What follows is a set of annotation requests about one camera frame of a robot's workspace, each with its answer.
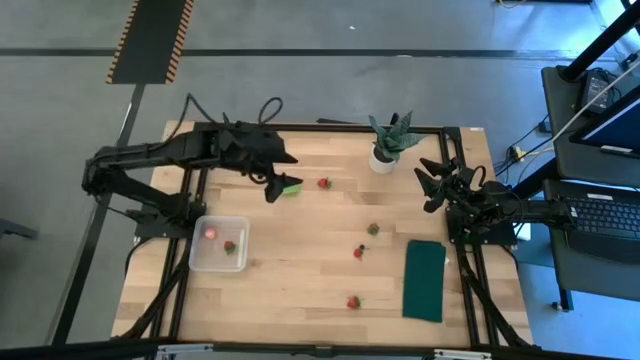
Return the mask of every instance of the potted plant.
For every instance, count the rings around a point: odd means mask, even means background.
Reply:
[[[391,172],[400,159],[400,153],[422,140],[422,135],[408,132],[412,113],[413,111],[410,111],[399,121],[398,114],[393,114],[389,131],[378,125],[376,118],[369,116],[369,123],[378,135],[376,141],[373,142],[374,145],[369,157],[371,170],[378,174]]]

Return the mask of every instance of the gray floor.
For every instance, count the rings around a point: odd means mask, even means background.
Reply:
[[[600,32],[600,21],[610,22],[621,8],[617,0],[597,4],[535,3],[505,10],[489,0],[199,0],[187,47],[578,53]],[[129,6],[124,0],[5,0],[0,47],[113,47]],[[633,35],[613,50],[616,56],[635,51]],[[0,216],[40,231],[35,241],[0,241],[2,348],[48,341],[93,208],[80,189],[83,161],[115,142],[133,90],[104,84],[109,63],[109,58],[0,57]],[[413,109],[418,124],[485,127],[499,159],[546,114],[540,69],[556,64],[478,58],[184,58],[173,85],[146,87],[131,143],[156,141],[190,91],[214,116],[226,111],[236,119],[255,118],[275,95],[285,101],[282,121],[365,122],[368,114],[384,118]],[[612,63],[599,65],[615,69]],[[534,135],[523,144],[530,147],[541,138]],[[519,172],[512,172],[511,183]],[[135,175],[150,178],[149,171]],[[130,204],[113,203],[118,208]],[[132,234],[130,221],[108,215],[71,341],[108,338]],[[633,346],[640,342],[640,304],[578,294],[575,312],[557,313],[548,306],[557,297],[553,270],[522,266],[520,274],[537,344],[640,357]]]

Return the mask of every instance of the wooden tabletop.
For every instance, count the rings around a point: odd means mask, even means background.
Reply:
[[[169,122],[165,136],[173,129]],[[180,131],[189,131],[185,122]],[[493,178],[485,133],[462,128],[470,167],[484,165]],[[212,215],[244,216],[250,222],[247,267],[240,273],[191,272],[179,338],[189,341],[340,344],[387,346],[468,346],[469,337],[455,250],[447,241],[443,208],[422,210],[426,200],[413,168],[420,157],[441,160],[435,135],[405,151],[391,174],[369,169],[373,133],[280,132],[296,165],[277,172],[304,179],[302,192],[264,201],[263,186],[238,173],[215,169],[205,201]],[[157,168],[152,186],[178,192],[183,171]],[[328,176],[330,190],[319,189]],[[195,191],[197,176],[193,177]],[[371,236],[367,226],[380,226]],[[444,272],[442,323],[402,317],[407,242],[440,241],[450,262]],[[353,250],[364,244],[362,260]],[[142,314],[158,290],[167,239],[139,248],[131,260],[113,334],[121,334]],[[531,341],[529,323],[512,258],[484,246],[491,295],[519,335]],[[347,298],[363,299],[362,309],[346,308]],[[486,342],[480,303],[476,313]],[[173,298],[167,302],[162,333],[168,331]]]

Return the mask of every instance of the green cloth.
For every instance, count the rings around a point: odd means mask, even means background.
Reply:
[[[411,240],[404,268],[402,316],[442,322],[446,249],[439,242]]]

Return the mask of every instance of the black floor mat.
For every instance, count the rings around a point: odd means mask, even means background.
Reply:
[[[193,0],[135,0],[107,83],[172,83],[192,11]]]

